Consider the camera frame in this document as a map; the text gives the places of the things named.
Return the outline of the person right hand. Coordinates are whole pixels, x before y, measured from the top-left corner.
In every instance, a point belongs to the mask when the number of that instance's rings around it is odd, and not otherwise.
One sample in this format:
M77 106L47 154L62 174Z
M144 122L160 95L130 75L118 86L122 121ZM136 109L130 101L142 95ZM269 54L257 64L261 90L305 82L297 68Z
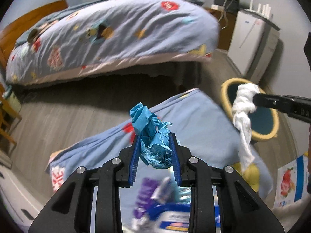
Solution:
M309 138L308 138L308 184L307 184L307 192L311 194L311 124L309 126Z

